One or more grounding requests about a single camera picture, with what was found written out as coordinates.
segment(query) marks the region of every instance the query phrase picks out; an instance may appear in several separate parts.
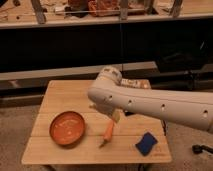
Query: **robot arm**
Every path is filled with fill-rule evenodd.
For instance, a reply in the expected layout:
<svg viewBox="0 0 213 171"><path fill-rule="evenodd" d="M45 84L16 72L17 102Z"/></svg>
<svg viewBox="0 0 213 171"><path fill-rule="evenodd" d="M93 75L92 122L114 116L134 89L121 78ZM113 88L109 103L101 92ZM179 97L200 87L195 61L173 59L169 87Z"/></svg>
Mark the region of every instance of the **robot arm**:
<svg viewBox="0 0 213 171"><path fill-rule="evenodd" d="M89 99L108 111L121 108L213 133L213 94L127 88L121 80L119 70L103 68L88 90Z"/></svg>

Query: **cable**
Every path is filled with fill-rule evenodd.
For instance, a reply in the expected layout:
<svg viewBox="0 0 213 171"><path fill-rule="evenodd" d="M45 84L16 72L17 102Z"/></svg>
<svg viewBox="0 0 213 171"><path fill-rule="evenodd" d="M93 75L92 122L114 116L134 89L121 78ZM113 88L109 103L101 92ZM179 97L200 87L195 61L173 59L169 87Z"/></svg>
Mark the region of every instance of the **cable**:
<svg viewBox="0 0 213 171"><path fill-rule="evenodd" d="M206 145L193 145L192 146L192 151L194 152L194 154L200 154L203 152L203 150L213 154L213 148L210 148Z"/></svg>

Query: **floor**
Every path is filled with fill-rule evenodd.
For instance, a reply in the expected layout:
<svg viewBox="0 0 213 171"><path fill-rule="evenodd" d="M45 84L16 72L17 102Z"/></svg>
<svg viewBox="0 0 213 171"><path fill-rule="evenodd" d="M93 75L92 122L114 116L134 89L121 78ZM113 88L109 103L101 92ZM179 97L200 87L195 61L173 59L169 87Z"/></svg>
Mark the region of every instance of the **floor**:
<svg viewBox="0 0 213 171"><path fill-rule="evenodd" d="M45 171L38 165L22 165L21 158L35 122L43 95L0 97L0 171ZM154 164L150 171L213 171L213 155L195 155L194 144L213 147L213 135L167 123L167 139L173 161ZM54 166L58 171L136 171L138 165L75 165Z"/></svg>

